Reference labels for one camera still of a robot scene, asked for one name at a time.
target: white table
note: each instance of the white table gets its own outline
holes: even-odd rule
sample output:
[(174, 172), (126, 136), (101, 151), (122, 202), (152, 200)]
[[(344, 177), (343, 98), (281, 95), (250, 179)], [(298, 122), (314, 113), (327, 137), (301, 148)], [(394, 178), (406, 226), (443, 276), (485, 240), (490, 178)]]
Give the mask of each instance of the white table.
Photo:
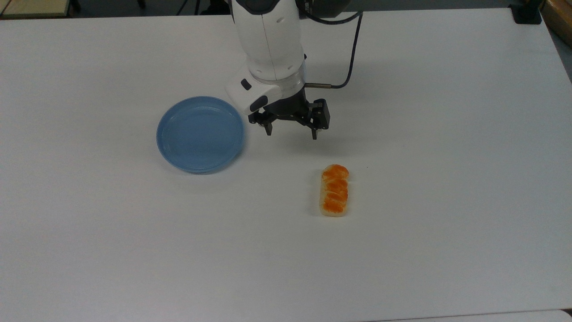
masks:
[[(341, 83), (355, 25), (303, 23)], [(222, 172), (170, 166), (176, 102), (245, 58), (230, 17), (0, 21), (0, 320), (371, 321), (572, 307), (572, 86), (509, 9), (366, 13), (311, 139), (246, 125)], [(320, 170), (351, 172), (318, 213)]]

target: black stand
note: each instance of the black stand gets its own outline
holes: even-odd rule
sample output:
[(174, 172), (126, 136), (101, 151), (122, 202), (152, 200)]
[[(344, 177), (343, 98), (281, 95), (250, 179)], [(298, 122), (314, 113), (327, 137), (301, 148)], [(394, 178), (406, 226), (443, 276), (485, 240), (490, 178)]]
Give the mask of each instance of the black stand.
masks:
[(524, 5), (510, 5), (513, 11), (514, 22), (519, 25), (540, 25), (542, 18), (540, 16), (540, 7), (543, 0), (529, 0)]

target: black cable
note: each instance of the black cable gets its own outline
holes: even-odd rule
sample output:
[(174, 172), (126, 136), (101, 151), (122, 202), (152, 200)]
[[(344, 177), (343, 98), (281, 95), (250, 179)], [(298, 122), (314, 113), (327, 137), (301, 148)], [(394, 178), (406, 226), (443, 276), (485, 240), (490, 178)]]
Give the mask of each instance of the black cable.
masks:
[(354, 20), (355, 18), (359, 17), (361, 14), (363, 14), (363, 11), (360, 12), (356, 12), (355, 14), (353, 14), (351, 17), (348, 17), (346, 19), (342, 19), (342, 20), (324, 20), (321, 18), (316, 17), (315, 15), (312, 15), (311, 13), (307, 12), (307, 11), (303, 11), (304, 15), (308, 18), (310, 18), (311, 20), (314, 20), (315, 22), (319, 22), (319, 23), (323, 23), (325, 25), (341, 25), (343, 23), (347, 23), (350, 22), (352, 20)]
[(194, 6), (194, 15), (198, 15), (198, 6), (200, 5), (201, 0), (197, 0), (197, 4)]
[(306, 8), (304, 7), (303, 1), (296, 1), (296, 6), (298, 7), (298, 10), (300, 10), (300, 12), (303, 13), (304, 16), (306, 16), (307, 18), (314, 20), (315, 22), (323, 23), (325, 25), (341, 25), (343, 23), (350, 22), (350, 21), (354, 20), (355, 18), (357, 18), (359, 15), (363, 14), (363, 11), (360, 11), (360, 12), (357, 12), (354, 15), (352, 15), (351, 17), (348, 17), (346, 19), (324, 20), (324, 19), (318, 18), (315, 15), (307, 12)]
[(359, 36), (359, 28), (362, 25), (362, 18), (363, 12), (359, 12), (359, 19), (357, 20), (357, 27), (356, 27), (356, 35), (353, 37), (353, 47), (352, 47), (352, 58), (349, 60), (349, 70), (348, 70), (348, 77), (345, 79), (344, 84), (342, 85), (332, 85), (332, 88), (342, 88), (346, 86), (349, 82), (349, 78), (352, 77), (352, 69), (353, 69), (353, 58), (356, 54), (356, 46), (358, 44), (358, 36)]
[(180, 14), (181, 14), (181, 11), (182, 11), (182, 9), (185, 7), (187, 1), (189, 1), (189, 0), (185, 0), (185, 2), (182, 3), (181, 8), (179, 9), (179, 11), (177, 11), (177, 14), (176, 14), (176, 15), (180, 15)]
[(363, 12), (360, 11), (360, 12), (358, 12), (358, 14), (359, 14), (359, 19), (357, 20), (356, 34), (353, 37), (352, 58), (349, 60), (348, 77), (346, 77), (345, 82), (342, 85), (332, 85), (332, 84), (322, 84), (322, 83), (306, 83), (306, 84), (304, 84), (304, 87), (306, 87), (306, 88), (335, 88), (335, 89), (338, 89), (338, 88), (342, 88), (348, 84), (349, 78), (352, 76), (353, 58), (355, 57), (356, 47), (358, 45), (359, 28), (362, 25)]

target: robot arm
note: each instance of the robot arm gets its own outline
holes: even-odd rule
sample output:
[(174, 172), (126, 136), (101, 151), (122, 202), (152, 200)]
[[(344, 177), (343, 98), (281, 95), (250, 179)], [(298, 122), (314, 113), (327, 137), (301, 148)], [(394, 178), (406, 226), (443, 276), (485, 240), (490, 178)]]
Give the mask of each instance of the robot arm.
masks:
[(234, 0), (232, 13), (247, 61), (226, 90), (250, 115), (304, 87), (304, 52), (294, 0)]
[[(349, 3), (349, 0), (329, 0)], [(234, 106), (262, 125), (267, 135), (275, 120), (292, 120), (317, 130), (329, 127), (324, 99), (305, 95), (304, 52), (299, 9), (320, 0), (231, 0), (231, 13), (247, 60), (225, 89)], [(337, 6), (341, 12), (344, 7)]]

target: plate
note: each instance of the plate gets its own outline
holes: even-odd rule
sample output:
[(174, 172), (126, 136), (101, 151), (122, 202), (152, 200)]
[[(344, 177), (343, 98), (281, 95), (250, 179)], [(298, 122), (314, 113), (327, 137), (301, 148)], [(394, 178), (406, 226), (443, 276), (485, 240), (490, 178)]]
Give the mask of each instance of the plate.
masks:
[(171, 107), (157, 127), (157, 147), (173, 166), (192, 173), (215, 172), (242, 150), (239, 113), (215, 97), (197, 96)]

